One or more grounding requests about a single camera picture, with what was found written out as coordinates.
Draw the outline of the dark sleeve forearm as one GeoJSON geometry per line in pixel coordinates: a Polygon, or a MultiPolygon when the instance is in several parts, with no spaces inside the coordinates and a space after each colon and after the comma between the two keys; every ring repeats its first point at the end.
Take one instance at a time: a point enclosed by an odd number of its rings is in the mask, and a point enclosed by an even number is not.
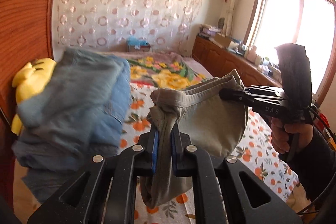
{"type": "Polygon", "coordinates": [[[302,184],[308,199],[314,201],[326,189],[335,174],[335,151],[323,135],[313,126],[313,138],[291,160],[280,156],[288,164],[302,184]]]}

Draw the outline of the person's right hand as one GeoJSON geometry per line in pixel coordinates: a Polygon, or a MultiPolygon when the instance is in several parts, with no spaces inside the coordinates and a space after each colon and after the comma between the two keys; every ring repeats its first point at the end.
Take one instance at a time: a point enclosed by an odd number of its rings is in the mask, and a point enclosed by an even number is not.
{"type": "Polygon", "coordinates": [[[296,151],[299,152],[304,149],[313,138],[313,125],[304,124],[304,123],[295,123],[295,124],[283,124],[280,119],[272,118],[272,146],[274,149],[280,153],[284,154],[289,152],[290,144],[289,137],[290,135],[298,134],[298,144],[296,151]]]}

